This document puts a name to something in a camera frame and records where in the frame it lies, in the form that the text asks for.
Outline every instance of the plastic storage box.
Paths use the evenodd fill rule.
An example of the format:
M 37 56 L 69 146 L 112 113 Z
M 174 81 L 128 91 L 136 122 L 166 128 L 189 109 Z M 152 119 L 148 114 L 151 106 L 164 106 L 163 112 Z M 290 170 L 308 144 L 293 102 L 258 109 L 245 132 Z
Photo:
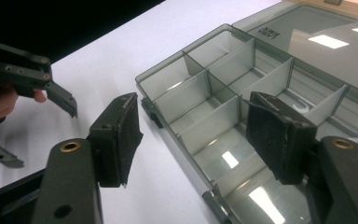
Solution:
M 318 126 L 317 139 L 358 143 L 358 5 L 282 1 L 217 27 L 136 83 L 221 222 L 310 223 L 307 180 L 283 186 L 246 140 L 246 100 L 278 96 Z

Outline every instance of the person's hand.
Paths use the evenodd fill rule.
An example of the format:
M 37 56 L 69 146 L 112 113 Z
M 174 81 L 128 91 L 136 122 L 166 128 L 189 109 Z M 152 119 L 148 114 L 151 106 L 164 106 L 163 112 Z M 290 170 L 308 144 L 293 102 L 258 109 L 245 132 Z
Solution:
M 16 104 L 19 95 L 11 84 L 0 84 L 0 119 L 10 114 Z M 34 89 L 34 99 L 43 103 L 47 100 L 42 90 Z

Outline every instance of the white tabletop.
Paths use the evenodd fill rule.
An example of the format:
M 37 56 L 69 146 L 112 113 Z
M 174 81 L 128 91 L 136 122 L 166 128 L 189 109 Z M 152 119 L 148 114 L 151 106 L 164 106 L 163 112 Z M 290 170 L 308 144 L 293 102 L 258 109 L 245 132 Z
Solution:
M 0 188 L 45 168 L 49 151 L 61 141 L 87 137 L 90 125 L 114 98 L 138 92 L 135 78 L 145 70 L 214 28 L 278 2 L 167 0 L 53 64 L 54 80 L 77 100 L 78 118 L 71 119 L 52 102 L 39 105 L 21 97 L 0 125 L 0 146 L 25 167 L 0 164 Z M 79 22 L 87 22 L 87 16 Z M 162 139 L 166 131 L 140 105 L 139 118 L 144 139 L 127 188 L 102 189 L 104 223 L 217 223 Z

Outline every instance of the black background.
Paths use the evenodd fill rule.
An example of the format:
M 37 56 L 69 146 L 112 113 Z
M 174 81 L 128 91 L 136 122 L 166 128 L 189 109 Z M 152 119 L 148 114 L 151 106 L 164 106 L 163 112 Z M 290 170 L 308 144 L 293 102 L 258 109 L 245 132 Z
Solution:
M 53 62 L 163 0 L 0 0 L 0 43 Z

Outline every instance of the mounting hole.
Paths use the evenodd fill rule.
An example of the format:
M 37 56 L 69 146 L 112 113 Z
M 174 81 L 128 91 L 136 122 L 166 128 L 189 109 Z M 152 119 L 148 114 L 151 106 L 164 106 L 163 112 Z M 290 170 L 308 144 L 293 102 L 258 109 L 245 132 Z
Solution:
M 78 142 L 69 142 L 61 146 L 60 151 L 61 152 L 71 152 L 75 151 L 78 148 L 80 148 L 80 143 Z
M 343 148 L 343 149 L 353 149 L 354 148 L 354 144 L 348 140 L 345 140 L 345 139 L 334 139 L 333 145 L 336 147 Z
M 55 218 L 63 218 L 67 217 L 72 212 L 72 207 L 68 204 L 62 205 L 59 208 L 57 208 L 54 212 Z

